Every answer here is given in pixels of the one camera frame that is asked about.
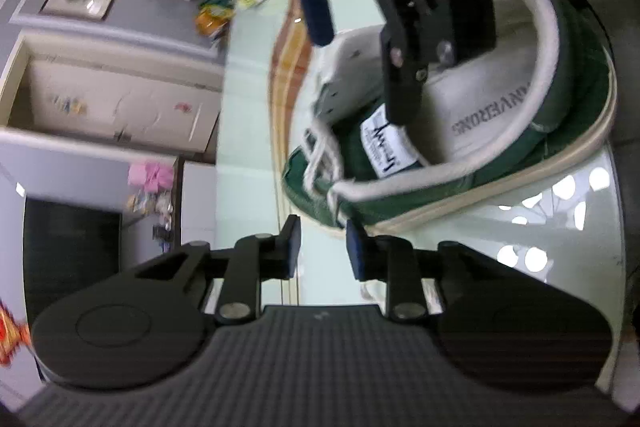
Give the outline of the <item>white TV cabinet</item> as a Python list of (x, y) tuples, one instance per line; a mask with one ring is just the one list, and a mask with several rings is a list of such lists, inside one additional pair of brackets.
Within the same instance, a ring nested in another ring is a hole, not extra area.
[(214, 165), (186, 161), (180, 192), (181, 243), (215, 245), (217, 170)]

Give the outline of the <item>black wall television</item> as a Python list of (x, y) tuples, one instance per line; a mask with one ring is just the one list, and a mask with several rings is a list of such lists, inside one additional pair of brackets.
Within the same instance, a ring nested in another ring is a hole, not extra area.
[(29, 197), (23, 272), (27, 320), (120, 269), (122, 214)]

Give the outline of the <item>red Chinese knot decoration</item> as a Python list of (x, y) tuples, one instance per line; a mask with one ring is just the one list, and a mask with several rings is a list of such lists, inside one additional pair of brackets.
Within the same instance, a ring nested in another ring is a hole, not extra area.
[(28, 323), (18, 321), (10, 310), (0, 305), (0, 364), (9, 367), (21, 348), (32, 349)]

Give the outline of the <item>white interior door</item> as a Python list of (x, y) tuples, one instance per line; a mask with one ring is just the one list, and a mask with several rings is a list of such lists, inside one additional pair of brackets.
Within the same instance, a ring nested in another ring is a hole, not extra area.
[(40, 58), (27, 64), (9, 125), (201, 152), (219, 111), (215, 91)]

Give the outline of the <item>green canvas sneaker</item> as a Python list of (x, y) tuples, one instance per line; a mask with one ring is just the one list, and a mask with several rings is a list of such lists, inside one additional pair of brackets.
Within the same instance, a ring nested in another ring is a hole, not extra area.
[[(494, 0), (494, 8), (495, 49), (429, 75), (405, 126), (386, 118), (380, 28), (344, 31), (321, 54), (309, 124), (320, 118), (340, 146), (344, 180), (333, 188), (346, 225), (409, 230), (561, 172), (605, 141), (617, 84), (589, 24), (566, 0)], [(341, 229), (303, 189), (305, 131), (283, 169), (284, 194), (308, 218)]]

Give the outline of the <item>white shoelace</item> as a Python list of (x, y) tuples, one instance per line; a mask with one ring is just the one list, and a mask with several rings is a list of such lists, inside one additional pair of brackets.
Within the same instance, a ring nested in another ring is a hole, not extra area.
[(333, 188), (344, 180), (344, 160), (330, 126), (320, 118), (312, 118), (307, 127), (302, 151), (307, 161), (303, 174), (304, 191), (313, 202), (323, 200), (334, 225), (344, 228), (347, 218), (340, 210), (340, 200)]

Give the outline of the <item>flower bouquet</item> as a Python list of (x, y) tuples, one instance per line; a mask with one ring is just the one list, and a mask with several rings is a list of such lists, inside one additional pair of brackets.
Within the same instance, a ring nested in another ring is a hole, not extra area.
[(174, 204), (169, 191), (160, 193), (139, 191), (129, 197), (126, 208), (130, 213), (135, 213), (136, 215), (157, 215), (168, 218), (174, 211)]

